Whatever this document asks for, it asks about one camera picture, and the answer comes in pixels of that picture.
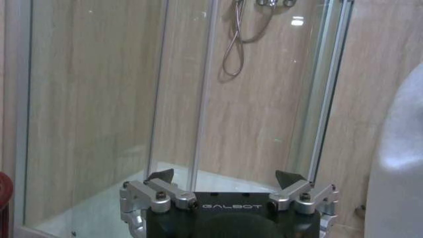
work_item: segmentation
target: white object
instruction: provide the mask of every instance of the white object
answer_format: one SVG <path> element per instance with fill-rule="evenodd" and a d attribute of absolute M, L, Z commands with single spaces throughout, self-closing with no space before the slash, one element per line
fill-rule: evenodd
<path fill-rule="evenodd" d="M 396 96 L 370 175 L 366 238 L 423 237 L 423 63 Z"/>

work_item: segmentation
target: shower enclosure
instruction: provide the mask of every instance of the shower enclosure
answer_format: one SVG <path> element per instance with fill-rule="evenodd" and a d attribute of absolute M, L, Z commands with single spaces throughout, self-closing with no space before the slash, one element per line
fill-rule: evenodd
<path fill-rule="evenodd" d="M 119 187 L 169 168 L 198 191 L 274 191 L 277 169 L 314 180 L 353 1 L 289 2 L 246 0 L 246 37 L 273 17 L 237 77 L 235 1 L 9 4 L 17 233 L 130 237 Z"/>

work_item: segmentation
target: shower hose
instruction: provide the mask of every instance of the shower hose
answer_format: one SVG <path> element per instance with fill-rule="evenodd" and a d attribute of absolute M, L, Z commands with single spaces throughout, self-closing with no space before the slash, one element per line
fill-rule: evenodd
<path fill-rule="evenodd" d="M 245 7 L 246 7 L 246 0 L 235 0 L 235 29 L 234 29 L 234 37 L 233 37 L 231 43 L 230 43 L 230 45 L 229 45 L 229 47 L 226 49 L 225 56 L 223 56 L 223 64 L 222 64 L 222 68 L 223 68 L 225 73 L 227 75 L 233 76 L 233 77 L 237 77 L 239 75 L 239 73 L 241 73 L 241 71 L 243 70 L 243 67 L 245 67 L 245 44 L 256 42 L 262 37 L 262 35 L 264 35 L 269 25 L 270 25 L 270 22 L 272 22 L 272 19 L 273 19 L 273 16 L 274 16 L 274 11 L 276 11 L 277 4 L 272 5 L 272 10 L 273 11 L 272 11 L 270 16 L 266 19 L 266 23 L 265 23 L 264 28 L 261 29 L 258 34 L 256 36 L 253 36 L 252 38 L 249 38 L 249 39 L 243 38 L 242 30 L 241 30 L 241 26 L 242 26 L 242 22 L 243 22 Z M 241 62 L 239 62 L 238 70 L 235 72 L 230 72 L 226 65 L 227 65 L 229 55 L 230 55 L 230 53 L 233 51 L 233 48 L 234 48 L 234 45 L 235 45 L 237 41 L 238 41 L 238 44 L 239 44 L 239 59 L 241 59 Z"/>

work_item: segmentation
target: beige wall tile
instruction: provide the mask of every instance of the beige wall tile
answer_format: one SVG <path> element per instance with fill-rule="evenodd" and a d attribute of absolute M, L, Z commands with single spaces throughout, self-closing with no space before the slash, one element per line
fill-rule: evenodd
<path fill-rule="evenodd" d="M 364 229 L 372 161 L 397 89 L 423 61 L 423 7 L 357 1 L 318 182 L 341 189 L 340 223 Z"/>
<path fill-rule="evenodd" d="M 333 226 L 330 238 L 364 238 L 362 230 L 336 224 Z"/>

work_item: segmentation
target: glass shower door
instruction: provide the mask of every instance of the glass shower door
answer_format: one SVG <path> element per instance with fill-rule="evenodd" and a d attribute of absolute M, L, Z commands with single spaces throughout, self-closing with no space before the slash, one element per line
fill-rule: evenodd
<path fill-rule="evenodd" d="M 149 169 L 165 0 L 34 0 L 25 224 L 129 237 L 119 186 Z"/>

